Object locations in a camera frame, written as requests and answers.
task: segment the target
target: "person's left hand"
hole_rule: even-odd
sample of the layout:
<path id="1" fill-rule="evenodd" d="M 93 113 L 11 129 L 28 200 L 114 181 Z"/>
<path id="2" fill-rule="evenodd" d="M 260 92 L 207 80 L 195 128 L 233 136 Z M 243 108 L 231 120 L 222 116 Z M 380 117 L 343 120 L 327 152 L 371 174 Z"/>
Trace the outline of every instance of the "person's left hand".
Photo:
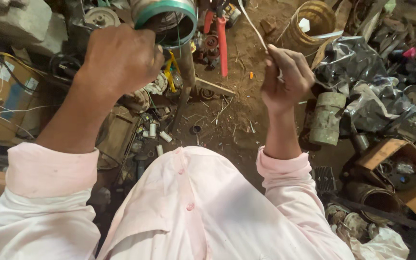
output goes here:
<path id="1" fill-rule="evenodd" d="M 73 85 L 99 97 L 114 99 L 154 81 L 165 58 L 151 30 L 134 30 L 128 24 L 92 32 L 84 64 Z"/>

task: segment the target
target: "white wire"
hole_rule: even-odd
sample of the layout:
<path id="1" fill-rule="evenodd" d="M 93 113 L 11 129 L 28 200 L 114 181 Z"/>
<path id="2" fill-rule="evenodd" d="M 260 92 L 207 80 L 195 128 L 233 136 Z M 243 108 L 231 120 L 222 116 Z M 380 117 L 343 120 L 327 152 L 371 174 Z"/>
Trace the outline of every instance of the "white wire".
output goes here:
<path id="1" fill-rule="evenodd" d="M 34 110 L 34 109 L 37 109 L 37 108 L 48 107 L 48 106 L 55 106 L 55 105 L 41 105 L 41 106 L 33 107 L 33 108 L 30 108 L 30 109 L 27 109 L 27 110 L 9 110 L 7 108 L 4 108 L 4 107 L 0 106 L 1 108 L 6 109 L 5 111 L 0 111 L 0 114 L 5 113 L 5 112 L 27 112 L 27 111 L 31 111 L 31 110 Z"/>
<path id="2" fill-rule="evenodd" d="M 243 7 L 243 0 L 239 0 L 239 5 L 240 5 L 240 9 L 242 9 L 243 14 L 245 15 L 246 19 L 248 20 L 248 22 L 250 22 L 251 27 L 253 27 L 253 29 L 255 30 L 256 34 L 259 37 L 259 40 L 261 41 L 261 44 L 263 45 L 264 49 L 267 50 L 266 48 L 266 44 L 264 43 L 263 37 L 261 36 L 261 34 L 258 32 L 258 30 L 256 29 L 256 27 L 253 25 L 253 23 L 250 20 L 250 17 L 248 17 L 248 14 L 245 11 L 245 8 Z"/>
<path id="3" fill-rule="evenodd" d="M 5 118 L 2 118 L 2 117 L 0 117 L 0 119 L 3 119 L 4 121 L 6 121 L 6 122 L 9 122 L 9 123 L 11 123 L 12 124 L 12 122 L 11 121 L 9 121 L 9 120 L 7 120 L 7 119 L 5 119 Z M 35 137 L 34 136 L 32 136 L 32 134 L 30 134 L 30 132 L 28 132 L 27 130 L 25 130 L 24 128 L 22 128 L 22 127 L 20 127 L 18 124 L 16 124 L 15 125 L 16 127 L 18 127 L 18 128 L 20 128 L 20 129 L 22 129 L 23 131 L 25 131 L 29 136 L 31 136 L 33 139 L 35 139 Z"/>

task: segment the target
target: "yellow tool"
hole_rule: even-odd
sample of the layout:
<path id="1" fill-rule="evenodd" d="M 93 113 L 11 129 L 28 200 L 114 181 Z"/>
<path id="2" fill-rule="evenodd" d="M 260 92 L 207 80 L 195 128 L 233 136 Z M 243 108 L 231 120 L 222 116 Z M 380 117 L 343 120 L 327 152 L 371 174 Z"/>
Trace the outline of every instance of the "yellow tool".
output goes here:
<path id="1" fill-rule="evenodd" d="M 171 91 L 174 93 L 176 92 L 176 88 L 174 87 L 173 75 L 170 72 L 171 63 L 174 63 L 174 66 L 176 67 L 176 70 L 179 74 L 181 74 L 181 71 L 179 70 L 179 67 L 177 66 L 176 58 L 174 58 L 173 52 L 170 51 L 170 54 L 171 54 L 171 59 L 168 62 L 166 62 L 166 68 L 163 72 L 165 72 L 165 76 L 168 79 L 168 84 L 170 85 Z"/>

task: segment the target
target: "shirt sleeve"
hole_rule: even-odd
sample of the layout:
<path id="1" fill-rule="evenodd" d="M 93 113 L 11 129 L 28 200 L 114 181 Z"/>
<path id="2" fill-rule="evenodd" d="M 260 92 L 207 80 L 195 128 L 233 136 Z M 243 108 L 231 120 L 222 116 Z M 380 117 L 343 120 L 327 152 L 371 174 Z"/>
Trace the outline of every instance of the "shirt sleeve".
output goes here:
<path id="1" fill-rule="evenodd" d="M 65 154 L 33 143 L 8 150 L 0 259 L 93 259 L 100 233 L 86 201 L 98 154 Z"/>
<path id="2" fill-rule="evenodd" d="M 349 247 L 332 232 L 325 219 L 324 206 L 309 174 L 308 154 L 278 160 L 265 155 L 263 149 L 264 146 L 259 148 L 256 165 L 264 177 L 266 198 L 321 249 L 324 259 L 354 259 Z"/>

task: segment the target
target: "green tape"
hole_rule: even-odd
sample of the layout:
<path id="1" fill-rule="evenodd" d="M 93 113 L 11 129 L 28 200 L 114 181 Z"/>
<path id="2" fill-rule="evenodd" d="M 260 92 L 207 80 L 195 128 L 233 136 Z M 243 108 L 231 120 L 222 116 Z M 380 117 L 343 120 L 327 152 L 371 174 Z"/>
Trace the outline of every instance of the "green tape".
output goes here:
<path id="1" fill-rule="evenodd" d="M 172 44 L 174 44 L 174 46 L 179 46 L 179 44 L 188 42 L 188 40 L 190 40 L 195 33 L 197 27 L 197 18 L 192 6 L 178 1 L 163 0 L 149 4 L 141 12 L 139 12 L 135 28 L 140 29 L 151 17 L 164 12 L 183 13 L 190 18 L 193 23 L 192 31 L 186 37 L 180 39 L 179 41 L 175 41 Z"/>

